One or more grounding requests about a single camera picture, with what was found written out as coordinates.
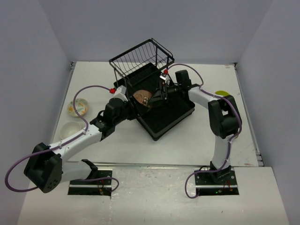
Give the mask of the brown ceramic bowl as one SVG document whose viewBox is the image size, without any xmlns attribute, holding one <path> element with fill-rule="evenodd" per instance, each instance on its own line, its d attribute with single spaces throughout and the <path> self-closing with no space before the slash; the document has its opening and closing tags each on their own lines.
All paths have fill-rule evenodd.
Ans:
<svg viewBox="0 0 300 225">
<path fill-rule="evenodd" d="M 138 103 L 141 105 L 147 107 L 148 109 L 151 108 L 151 106 L 148 104 L 149 99 L 152 97 L 152 93 L 147 90 L 137 90 L 133 97 L 136 99 Z"/>
</svg>

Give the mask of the white orange leaf bowl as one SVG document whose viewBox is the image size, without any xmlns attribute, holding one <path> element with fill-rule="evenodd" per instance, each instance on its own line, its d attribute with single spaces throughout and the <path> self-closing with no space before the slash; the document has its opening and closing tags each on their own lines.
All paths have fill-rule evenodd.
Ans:
<svg viewBox="0 0 300 225">
<path fill-rule="evenodd" d="M 84 116 L 89 109 L 89 103 L 84 98 L 76 98 L 75 99 L 75 108 L 81 116 Z M 74 110 L 72 101 L 69 102 L 67 105 L 67 113 L 72 117 L 78 117 L 78 115 L 76 114 L 76 112 Z"/>
</svg>

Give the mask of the yellow green bowl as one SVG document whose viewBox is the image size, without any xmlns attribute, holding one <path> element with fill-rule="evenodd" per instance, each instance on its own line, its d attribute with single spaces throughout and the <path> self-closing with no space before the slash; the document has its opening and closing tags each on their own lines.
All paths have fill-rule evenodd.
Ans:
<svg viewBox="0 0 300 225">
<path fill-rule="evenodd" d="M 224 90 L 218 90 L 215 92 L 215 94 L 218 96 L 223 96 L 223 97 L 230 95 L 228 92 L 226 92 Z"/>
</svg>

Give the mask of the red floral bowl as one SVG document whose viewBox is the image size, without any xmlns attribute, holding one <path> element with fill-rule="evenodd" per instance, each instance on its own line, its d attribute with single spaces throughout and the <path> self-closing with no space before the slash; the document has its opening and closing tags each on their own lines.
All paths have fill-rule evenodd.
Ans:
<svg viewBox="0 0 300 225">
<path fill-rule="evenodd" d="M 60 138 L 66 139 L 82 129 L 81 125 L 75 121 L 67 122 L 60 129 Z"/>
</svg>

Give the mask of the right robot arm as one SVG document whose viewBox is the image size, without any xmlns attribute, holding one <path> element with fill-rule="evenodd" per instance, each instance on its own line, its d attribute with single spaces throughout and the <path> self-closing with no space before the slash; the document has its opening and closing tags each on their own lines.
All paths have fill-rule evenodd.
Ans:
<svg viewBox="0 0 300 225">
<path fill-rule="evenodd" d="M 176 84 L 162 84 L 147 100 L 147 105 L 154 108 L 165 105 L 175 97 L 186 98 L 208 110 L 210 128 L 215 135 L 214 155 L 208 171 L 204 171 L 212 183 L 220 184 L 231 171 L 232 140 L 239 135 L 242 121 L 235 99 L 231 95 L 225 97 L 211 94 L 199 84 L 192 84 L 188 71 L 175 73 Z"/>
</svg>

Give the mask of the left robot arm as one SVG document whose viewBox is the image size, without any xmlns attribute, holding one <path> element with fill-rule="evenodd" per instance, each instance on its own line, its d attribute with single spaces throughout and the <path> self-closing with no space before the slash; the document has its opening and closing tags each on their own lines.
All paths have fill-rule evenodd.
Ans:
<svg viewBox="0 0 300 225">
<path fill-rule="evenodd" d="M 51 192 L 58 184 L 66 181 L 78 180 L 87 184 L 100 181 L 98 168 L 91 161 L 82 159 L 70 163 L 68 160 L 107 138 L 122 121 L 137 118 L 138 105 L 148 108 L 148 98 L 132 97 L 129 101 L 116 97 L 110 99 L 105 109 L 83 130 L 51 145 L 38 144 L 26 164 L 24 175 L 43 193 Z"/>
</svg>

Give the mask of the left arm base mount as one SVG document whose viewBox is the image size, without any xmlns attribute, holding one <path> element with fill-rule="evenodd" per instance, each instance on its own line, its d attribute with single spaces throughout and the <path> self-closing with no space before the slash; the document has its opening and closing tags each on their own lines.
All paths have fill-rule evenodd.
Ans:
<svg viewBox="0 0 300 225">
<path fill-rule="evenodd" d="M 68 195 L 94 195 L 94 196 L 111 196 L 112 181 L 77 181 L 73 180 L 69 183 Z"/>
</svg>

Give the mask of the aluminium rail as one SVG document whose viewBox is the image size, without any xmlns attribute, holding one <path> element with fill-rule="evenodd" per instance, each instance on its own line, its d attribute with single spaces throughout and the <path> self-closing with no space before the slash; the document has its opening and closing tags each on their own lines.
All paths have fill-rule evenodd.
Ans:
<svg viewBox="0 0 300 225">
<path fill-rule="evenodd" d="M 110 163 L 110 162 L 92 162 L 99 168 L 131 168 L 131 169 L 200 169 L 202 165 L 177 165 L 177 164 L 139 164 L 139 163 Z"/>
</svg>

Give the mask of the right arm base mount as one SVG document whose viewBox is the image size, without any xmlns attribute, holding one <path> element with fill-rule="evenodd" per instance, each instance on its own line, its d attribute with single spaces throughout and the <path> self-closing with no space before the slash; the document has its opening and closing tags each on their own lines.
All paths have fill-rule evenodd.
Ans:
<svg viewBox="0 0 300 225">
<path fill-rule="evenodd" d="M 213 173 L 196 174 L 195 189 L 197 196 L 239 195 L 234 169 L 219 178 L 214 178 Z"/>
</svg>

